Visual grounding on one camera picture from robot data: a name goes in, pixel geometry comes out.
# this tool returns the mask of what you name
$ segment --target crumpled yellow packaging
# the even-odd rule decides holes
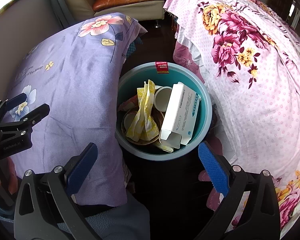
[[[126,136],[135,142],[139,139],[150,141],[159,135],[158,126],[151,117],[154,91],[155,85],[151,80],[148,80],[148,84],[145,82],[143,88],[137,88],[139,111],[126,132]]]

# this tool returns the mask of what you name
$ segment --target bolt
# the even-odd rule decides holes
[[[32,171],[31,171],[31,170],[27,170],[27,171],[25,172],[26,177],[30,176],[31,174],[32,174]]]
[[[233,169],[235,172],[241,171],[241,168],[240,168],[240,166],[238,166],[238,165],[233,166],[232,169]]]
[[[59,173],[59,172],[62,171],[62,167],[61,167],[61,166],[57,166],[57,167],[54,168],[53,171],[54,171],[55,173]]]
[[[265,175],[265,176],[267,176],[267,177],[270,176],[270,172],[267,171],[267,170],[264,170],[262,173],[263,173],[263,175]]]

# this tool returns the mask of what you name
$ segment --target red label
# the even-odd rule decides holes
[[[161,62],[157,61],[155,63],[155,67],[157,68],[157,73],[158,74],[169,74],[169,69],[168,69],[168,63],[167,62]]]

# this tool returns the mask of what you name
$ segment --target sofa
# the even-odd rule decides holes
[[[114,12],[126,14],[138,21],[164,18],[164,0],[65,0],[65,2],[77,22]]]

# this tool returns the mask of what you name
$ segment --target trash can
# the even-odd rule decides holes
[[[144,86],[144,81],[152,80],[155,85],[170,86],[182,82],[201,96],[197,119],[194,126],[193,136],[187,145],[181,145],[173,153],[167,153],[155,146],[138,146],[131,144],[121,131],[122,119],[125,112],[117,113],[115,137],[119,144],[128,152],[140,158],[151,161],[167,161],[181,157],[201,143],[208,132],[212,117],[212,105],[210,96],[202,81],[186,68],[168,63],[169,73],[158,73],[155,62],[142,64],[128,71],[119,80],[117,106],[137,94],[137,88]]]

